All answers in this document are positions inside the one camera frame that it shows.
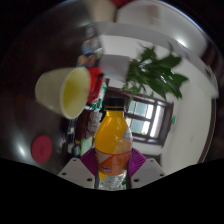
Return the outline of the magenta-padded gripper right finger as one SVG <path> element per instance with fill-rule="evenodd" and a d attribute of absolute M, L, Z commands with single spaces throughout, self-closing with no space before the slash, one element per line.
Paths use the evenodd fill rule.
<path fill-rule="evenodd" d="M 127 189 L 144 187 L 164 176 L 165 172 L 155 159 L 147 159 L 137 149 L 132 149 L 126 177 Z"/>

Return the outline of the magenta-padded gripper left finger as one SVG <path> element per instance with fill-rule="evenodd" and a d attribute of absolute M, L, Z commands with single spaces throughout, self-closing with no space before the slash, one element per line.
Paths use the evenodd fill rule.
<path fill-rule="evenodd" d="M 99 178 L 95 149 L 90 149 L 80 158 L 72 158 L 58 176 L 80 187 L 97 189 Z"/>

